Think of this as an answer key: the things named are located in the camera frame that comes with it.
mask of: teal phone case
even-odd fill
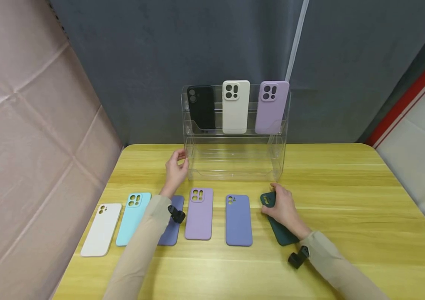
[[[151,199],[151,193],[132,193],[125,203],[124,215],[121,220],[120,231],[117,234],[116,245],[126,246],[138,227],[146,206]]]
[[[268,208],[272,208],[276,204],[276,192],[262,194],[260,199],[262,205],[266,205]],[[269,223],[271,224],[272,231],[276,236],[276,240],[281,246],[299,243],[300,240],[294,234],[292,234],[291,231],[289,231],[278,221],[274,220],[274,218],[269,216],[267,217]]]

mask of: purple phone case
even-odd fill
[[[203,192],[203,198],[193,201],[193,191]],[[191,189],[184,236],[188,240],[209,240],[213,227],[213,189]]]
[[[226,244],[229,246],[253,245],[251,210],[246,195],[226,196]]]
[[[174,205],[177,210],[182,210],[184,207],[184,197],[183,196],[173,196],[171,200],[172,205]],[[174,246],[178,242],[178,234],[180,233],[180,225],[169,219],[169,224],[166,227],[166,230],[159,239],[158,245],[162,246]]]
[[[269,92],[264,88],[269,85]],[[273,87],[276,87],[275,98],[272,99]],[[257,115],[255,131],[258,134],[276,135],[281,131],[284,108],[288,99],[289,82],[287,81],[263,81],[259,88],[259,98],[257,100]]]

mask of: human hand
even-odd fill
[[[283,224],[299,240],[305,239],[311,233],[311,229],[301,220],[291,191],[279,183],[273,182],[271,186],[276,190],[276,204],[273,207],[263,205],[261,212]]]
[[[178,165],[177,162],[183,159],[184,163]],[[174,193],[188,175],[188,169],[189,160],[186,157],[185,150],[178,149],[174,151],[171,158],[166,162],[166,181],[159,195],[172,199]]]

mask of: phone case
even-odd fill
[[[262,194],[260,199],[262,205],[266,205],[268,208],[272,208],[276,204],[276,192]],[[269,223],[271,224],[272,231],[276,236],[276,240],[281,246],[299,243],[300,240],[294,234],[292,234],[291,231],[289,231],[278,221],[274,220],[274,218],[269,216],[267,217],[267,219],[269,219]]]
[[[256,133],[276,135],[281,131],[288,93],[287,81],[261,82],[257,100]]]
[[[151,194],[147,192],[132,193],[127,198],[120,231],[117,234],[116,245],[126,246],[138,227],[149,204]]]
[[[209,240],[213,227],[213,189],[191,190],[184,236],[188,240]]]
[[[183,196],[174,196],[171,199],[172,205],[174,205],[177,210],[182,210],[184,207],[184,197]],[[163,246],[174,246],[178,242],[178,234],[180,233],[180,225],[173,221],[172,218],[169,219],[169,224],[166,227],[166,230],[159,238],[158,245]]]
[[[82,246],[81,256],[106,255],[120,218],[121,208],[120,203],[105,203],[99,206]]]
[[[245,133],[248,127],[249,91],[247,80],[227,80],[222,83],[222,132]]]
[[[226,196],[226,244],[229,246],[253,245],[251,210],[246,195]]]
[[[216,128],[214,111],[214,90],[210,85],[197,85],[187,88],[187,101],[191,120],[202,132]]]

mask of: black phone holder clip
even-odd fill
[[[171,214],[171,218],[174,222],[181,224],[184,221],[185,213],[181,210],[177,210],[173,205],[169,205],[167,210]]]
[[[299,269],[302,266],[303,262],[309,258],[309,249],[306,246],[301,246],[299,252],[291,253],[288,258],[288,262],[295,268]]]

